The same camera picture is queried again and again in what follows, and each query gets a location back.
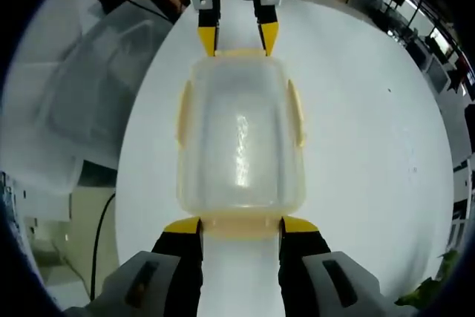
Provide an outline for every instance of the floor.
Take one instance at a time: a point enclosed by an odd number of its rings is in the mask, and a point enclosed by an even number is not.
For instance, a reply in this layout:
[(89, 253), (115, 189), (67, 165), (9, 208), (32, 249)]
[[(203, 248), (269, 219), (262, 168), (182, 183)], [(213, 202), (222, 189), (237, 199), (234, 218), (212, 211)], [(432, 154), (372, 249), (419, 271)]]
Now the floor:
[[(322, 4), (354, 16), (368, 24), (371, 20), (364, 14), (348, 7), (339, 0), (305, 0)], [(81, 13), (91, 9), (82, 0)], [(86, 19), (93, 24), (98, 21)], [(59, 256), (82, 280), (87, 294), (91, 291), (91, 268), (94, 238), (102, 210), (113, 189), (78, 187), (71, 196), (71, 220), (68, 222), (51, 222), (27, 219), (25, 221), (33, 253), (37, 261), (45, 252)], [(118, 266), (117, 247), (114, 229), (114, 201), (108, 207), (100, 232), (97, 253), (96, 294), (102, 290), (105, 278)]]

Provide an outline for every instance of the plastic container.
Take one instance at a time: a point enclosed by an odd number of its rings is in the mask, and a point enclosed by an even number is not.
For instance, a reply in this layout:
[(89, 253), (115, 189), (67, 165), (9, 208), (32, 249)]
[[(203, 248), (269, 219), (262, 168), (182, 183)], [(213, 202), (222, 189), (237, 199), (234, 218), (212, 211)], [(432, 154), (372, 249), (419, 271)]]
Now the plastic container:
[(280, 62), (255, 54), (195, 65), (177, 129), (177, 195), (208, 230), (274, 231), (303, 202), (301, 109), (286, 78)]
[(165, 20), (129, 3), (96, 24), (45, 90), (38, 118), (44, 140), (117, 170), (137, 92), (170, 29)]

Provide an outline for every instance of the white tabletop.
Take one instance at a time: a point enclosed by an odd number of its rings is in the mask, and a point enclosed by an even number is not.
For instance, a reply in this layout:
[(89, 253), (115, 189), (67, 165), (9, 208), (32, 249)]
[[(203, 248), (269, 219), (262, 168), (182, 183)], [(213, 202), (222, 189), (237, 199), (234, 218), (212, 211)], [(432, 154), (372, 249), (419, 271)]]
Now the white tabletop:
[[(259, 48), (252, 3), (221, 4), (218, 48)], [(300, 92), (307, 135), (307, 198), (294, 215), (316, 224), (332, 250), (347, 253), (396, 298), (435, 275), (448, 239), (453, 175), (437, 104), (404, 48), (375, 27), (298, 0), (284, 0), (278, 19), (272, 55)], [(175, 126), (191, 67), (204, 56), (197, 14), (188, 9), (151, 63), (125, 133), (116, 198), (121, 263), (187, 216), (176, 198)], [(206, 241), (204, 249), (205, 265), (207, 256), (217, 259), (206, 254)], [(229, 256), (252, 260), (250, 249), (233, 246)], [(224, 259), (226, 249), (218, 250)], [(205, 286), (216, 275), (208, 270)], [(269, 294), (277, 305), (278, 289)]]

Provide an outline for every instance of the desk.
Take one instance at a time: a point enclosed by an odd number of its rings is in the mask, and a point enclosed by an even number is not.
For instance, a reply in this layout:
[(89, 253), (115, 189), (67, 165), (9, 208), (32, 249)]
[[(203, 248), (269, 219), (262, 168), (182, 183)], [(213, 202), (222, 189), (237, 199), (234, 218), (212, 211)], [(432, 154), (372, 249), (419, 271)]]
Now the desk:
[(451, 79), (446, 66), (440, 63), (437, 56), (431, 55), (422, 73), (439, 106), (451, 147), (452, 164), (456, 167), (472, 155), (470, 132), (465, 119), (465, 108), (470, 98), (468, 95), (464, 97), (460, 88), (457, 93), (448, 90)]
[[(259, 48), (252, 3), (221, 4), (219, 48)], [(332, 250), (346, 252), (397, 298), (436, 274), (451, 227), (451, 152), (437, 104), (405, 49), (365, 22), (298, 0), (284, 0), (278, 18), (273, 56), (300, 92), (307, 134), (307, 199), (295, 216), (318, 225)], [(176, 198), (175, 125), (191, 67), (204, 56), (197, 14), (188, 9), (151, 63), (125, 133), (115, 211), (120, 263), (187, 216)], [(205, 239), (205, 262), (207, 249)], [(240, 253), (229, 248), (231, 260)], [(211, 286), (217, 274), (203, 273)], [(229, 273), (240, 283), (239, 273)], [(235, 300), (227, 316), (244, 305)]]

